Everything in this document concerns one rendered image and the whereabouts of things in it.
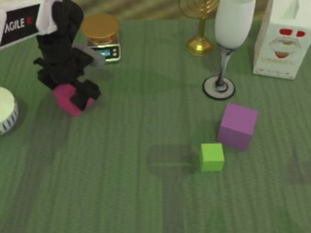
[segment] green tabletop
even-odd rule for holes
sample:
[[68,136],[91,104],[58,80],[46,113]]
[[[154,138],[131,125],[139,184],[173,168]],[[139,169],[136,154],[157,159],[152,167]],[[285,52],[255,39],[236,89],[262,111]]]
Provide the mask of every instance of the green tabletop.
[[[311,232],[311,53],[294,81],[252,75],[257,23],[228,64],[236,95],[211,100],[202,83],[220,55],[186,51],[197,24],[121,22],[122,60],[86,69],[103,95],[77,118],[37,80],[35,39],[0,51],[20,107],[0,139],[0,233]],[[250,147],[201,173],[228,102],[259,112]]]

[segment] lime green block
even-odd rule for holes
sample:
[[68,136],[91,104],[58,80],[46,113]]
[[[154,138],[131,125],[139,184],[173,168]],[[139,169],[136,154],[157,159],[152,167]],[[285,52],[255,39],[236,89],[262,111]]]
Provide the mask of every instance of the lime green block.
[[201,144],[201,171],[221,171],[224,163],[225,158],[221,143]]

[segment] red sunglasses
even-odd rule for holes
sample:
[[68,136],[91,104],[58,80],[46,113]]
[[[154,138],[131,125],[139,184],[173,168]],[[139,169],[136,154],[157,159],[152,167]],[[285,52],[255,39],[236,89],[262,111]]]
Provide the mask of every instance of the red sunglasses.
[[[280,34],[281,35],[291,35],[293,33],[292,30],[290,29],[280,29]],[[305,32],[303,31],[297,31],[296,36],[297,37],[304,37],[305,36]]]

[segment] cube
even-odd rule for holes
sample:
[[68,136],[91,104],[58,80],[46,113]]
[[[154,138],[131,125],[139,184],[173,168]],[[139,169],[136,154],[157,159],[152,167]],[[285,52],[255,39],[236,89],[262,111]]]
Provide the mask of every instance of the cube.
[[221,143],[201,144],[201,171],[221,171],[224,163],[225,158]]
[[[81,110],[70,101],[70,98],[74,95],[75,90],[76,88],[70,84],[58,85],[53,90],[54,98],[58,106],[73,117],[77,117],[81,113]],[[93,100],[89,98],[86,107],[88,108],[92,102]]]
[[218,131],[217,142],[245,151],[253,135],[258,112],[229,103]]

